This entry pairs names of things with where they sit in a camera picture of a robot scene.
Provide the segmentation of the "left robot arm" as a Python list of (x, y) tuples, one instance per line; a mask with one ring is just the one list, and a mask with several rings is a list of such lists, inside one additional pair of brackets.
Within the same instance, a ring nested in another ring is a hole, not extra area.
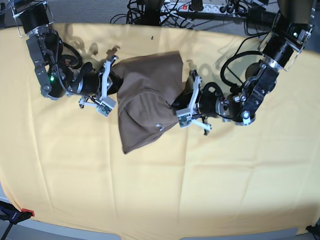
[[(220, 78), (230, 87), (225, 95), (216, 82), (202, 85), (196, 70), (189, 72), (192, 90), (182, 93), (172, 104), (181, 128), (197, 125), (207, 135), (212, 129), (208, 118), (221, 118), (238, 126), (248, 126), (256, 119), (256, 111), (265, 96), (276, 86), (280, 70), (286, 67), (293, 53), (300, 54), (311, 37), (316, 0), (279, 0), (279, 11), (267, 36), (257, 50), (236, 52), (222, 66)], [(229, 64), (245, 56), (261, 56), (248, 66), (245, 81), (240, 85), (226, 79)]]

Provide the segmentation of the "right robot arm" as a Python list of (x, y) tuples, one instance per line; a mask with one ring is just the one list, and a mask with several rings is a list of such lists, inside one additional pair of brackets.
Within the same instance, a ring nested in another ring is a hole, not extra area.
[(11, 9), (13, 19), (21, 22), (20, 37), (28, 37), (26, 44), (41, 95), (51, 100), (79, 96), (81, 109), (94, 107), (107, 117), (116, 106), (110, 95), (122, 84), (112, 76), (112, 66), (118, 57), (108, 57), (98, 70), (91, 62), (83, 62), (80, 53), (63, 42), (53, 28), (54, 18), (46, 0), (10, 0), (7, 8)]

